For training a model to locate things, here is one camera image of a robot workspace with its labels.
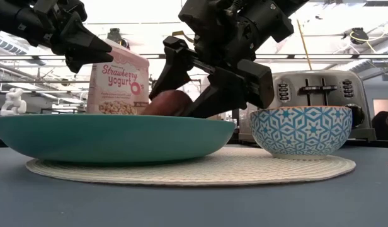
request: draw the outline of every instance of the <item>gray table surface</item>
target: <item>gray table surface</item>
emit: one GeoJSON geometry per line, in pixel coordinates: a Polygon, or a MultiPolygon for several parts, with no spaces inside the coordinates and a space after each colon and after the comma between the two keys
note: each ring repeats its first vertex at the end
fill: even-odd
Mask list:
{"type": "Polygon", "coordinates": [[[388,149],[349,147],[357,163],[313,183],[234,188],[127,187],[30,173],[30,158],[0,149],[0,227],[386,227],[388,149]]]}

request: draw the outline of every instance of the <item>table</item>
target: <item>table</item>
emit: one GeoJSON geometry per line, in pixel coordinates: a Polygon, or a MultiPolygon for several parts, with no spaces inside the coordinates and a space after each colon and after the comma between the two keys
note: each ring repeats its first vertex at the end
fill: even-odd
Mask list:
{"type": "Polygon", "coordinates": [[[231,188],[129,187],[30,173],[0,148],[0,227],[387,227],[388,148],[347,147],[357,169],[322,182],[231,188]]]}

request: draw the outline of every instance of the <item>geometric star pattern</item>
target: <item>geometric star pattern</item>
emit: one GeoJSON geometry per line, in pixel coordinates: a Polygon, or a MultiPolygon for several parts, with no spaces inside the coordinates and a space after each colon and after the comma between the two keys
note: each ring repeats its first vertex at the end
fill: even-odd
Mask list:
{"type": "Polygon", "coordinates": [[[271,154],[328,155],[352,128],[348,107],[283,107],[250,114],[255,141],[271,154]]]}

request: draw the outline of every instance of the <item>white bowl with blue pattern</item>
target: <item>white bowl with blue pattern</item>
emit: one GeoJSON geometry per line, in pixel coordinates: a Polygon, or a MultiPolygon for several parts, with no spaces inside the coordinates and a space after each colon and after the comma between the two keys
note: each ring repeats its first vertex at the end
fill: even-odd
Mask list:
{"type": "Polygon", "coordinates": [[[310,106],[259,110],[250,114],[251,133],[276,158],[320,160],[348,139],[352,110],[310,106]]]}

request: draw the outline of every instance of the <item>dark hair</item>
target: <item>dark hair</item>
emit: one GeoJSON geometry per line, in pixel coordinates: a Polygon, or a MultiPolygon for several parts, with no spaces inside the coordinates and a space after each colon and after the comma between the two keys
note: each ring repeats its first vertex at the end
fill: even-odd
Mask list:
{"type": "Polygon", "coordinates": [[[375,129],[378,140],[388,140],[388,125],[385,123],[387,117],[387,111],[380,111],[372,119],[372,127],[375,129]]]}

